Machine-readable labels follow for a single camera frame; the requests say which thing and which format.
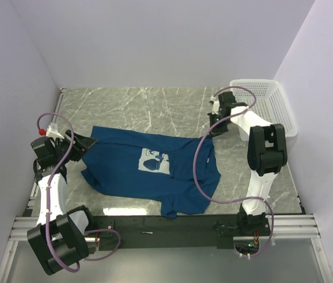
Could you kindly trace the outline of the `blue t-shirt with print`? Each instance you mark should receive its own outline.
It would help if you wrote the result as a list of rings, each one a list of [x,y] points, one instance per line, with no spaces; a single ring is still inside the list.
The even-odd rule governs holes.
[[[172,137],[93,126],[86,182],[104,195],[151,199],[161,215],[204,213],[220,181],[212,138]]]

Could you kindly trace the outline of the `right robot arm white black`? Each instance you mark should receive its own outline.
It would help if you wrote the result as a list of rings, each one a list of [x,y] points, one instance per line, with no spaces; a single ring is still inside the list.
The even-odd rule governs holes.
[[[228,131],[227,125],[233,123],[249,138],[250,182],[236,223],[241,234],[250,235],[267,224],[265,200],[273,181],[288,161],[285,128],[261,118],[246,103],[236,101],[231,91],[213,95],[210,103],[213,106],[208,113],[212,127],[210,137],[224,134]]]

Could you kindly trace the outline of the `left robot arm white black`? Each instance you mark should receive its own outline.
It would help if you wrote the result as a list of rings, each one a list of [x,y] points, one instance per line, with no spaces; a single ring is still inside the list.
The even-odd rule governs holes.
[[[66,163],[81,160],[96,142],[67,130],[64,136],[42,136],[31,143],[37,156],[33,169],[41,206],[36,226],[27,232],[27,241],[47,275],[79,264],[89,255],[84,237],[94,233],[96,223],[84,205],[66,209]]]

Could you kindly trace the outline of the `white perforated plastic basket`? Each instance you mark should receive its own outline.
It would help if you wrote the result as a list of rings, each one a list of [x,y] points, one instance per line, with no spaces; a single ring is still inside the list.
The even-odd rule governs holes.
[[[253,111],[270,123],[282,124],[287,138],[293,138],[298,133],[295,118],[286,98],[284,89],[276,80],[268,79],[237,79],[230,82],[232,92],[238,102],[251,104]],[[246,88],[255,94],[251,94],[242,88]]]

